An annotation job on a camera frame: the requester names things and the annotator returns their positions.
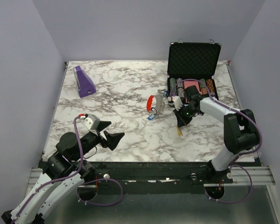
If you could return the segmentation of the yellow tagged key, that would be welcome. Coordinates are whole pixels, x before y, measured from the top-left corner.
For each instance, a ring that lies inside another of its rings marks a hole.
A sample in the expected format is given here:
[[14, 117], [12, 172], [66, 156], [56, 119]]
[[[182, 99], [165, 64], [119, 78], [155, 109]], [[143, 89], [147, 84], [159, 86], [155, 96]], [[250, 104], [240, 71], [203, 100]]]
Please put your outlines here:
[[180, 127], [177, 127], [177, 133], [179, 136], [183, 136], [182, 129]]

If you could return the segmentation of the red keyring with keys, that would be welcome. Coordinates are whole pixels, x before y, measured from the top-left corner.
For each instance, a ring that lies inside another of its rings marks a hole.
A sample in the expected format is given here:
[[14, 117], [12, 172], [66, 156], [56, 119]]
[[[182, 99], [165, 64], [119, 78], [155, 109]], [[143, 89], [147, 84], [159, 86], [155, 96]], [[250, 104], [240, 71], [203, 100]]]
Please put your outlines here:
[[165, 89], [158, 90], [156, 95], [151, 95], [147, 100], [147, 111], [156, 115], [163, 113], [166, 97], [167, 91]]

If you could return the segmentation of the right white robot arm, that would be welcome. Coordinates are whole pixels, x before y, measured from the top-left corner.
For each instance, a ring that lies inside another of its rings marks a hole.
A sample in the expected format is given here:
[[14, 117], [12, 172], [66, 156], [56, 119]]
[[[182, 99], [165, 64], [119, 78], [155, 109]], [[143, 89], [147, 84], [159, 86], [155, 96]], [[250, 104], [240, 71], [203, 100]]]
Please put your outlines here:
[[185, 90], [188, 104], [185, 105], [179, 96], [173, 96], [174, 114], [177, 127], [187, 126], [197, 115], [208, 114], [223, 124], [223, 149], [206, 165], [205, 177], [215, 183], [224, 172], [238, 159], [248, 154], [247, 151], [262, 143], [262, 135], [256, 125], [251, 110], [239, 110], [221, 103], [212, 96], [201, 95], [195, 86]]

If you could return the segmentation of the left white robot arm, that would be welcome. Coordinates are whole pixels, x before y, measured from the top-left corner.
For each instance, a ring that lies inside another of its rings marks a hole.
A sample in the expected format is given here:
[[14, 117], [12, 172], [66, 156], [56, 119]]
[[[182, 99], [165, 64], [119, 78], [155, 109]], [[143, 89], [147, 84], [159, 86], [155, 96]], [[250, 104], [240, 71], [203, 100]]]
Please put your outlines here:
[[84, 119], [88, 133], [82, 138], [78, 131], [61, 136], [56, 145], [57, 152], [41, 165], [42, 173], [24, 200], [13, 210], [6, 211], [1, 218], [6, 224], [43, 224], [57, 204], [82, 184], [94, 184], [94, 197], [98, 183], [110, 182], [108, 173], [99, 175], [96, 169], [84, 159], [84, 155], [100, 144], [114, 150], [124, 133], [104, 131], [110, 121]]

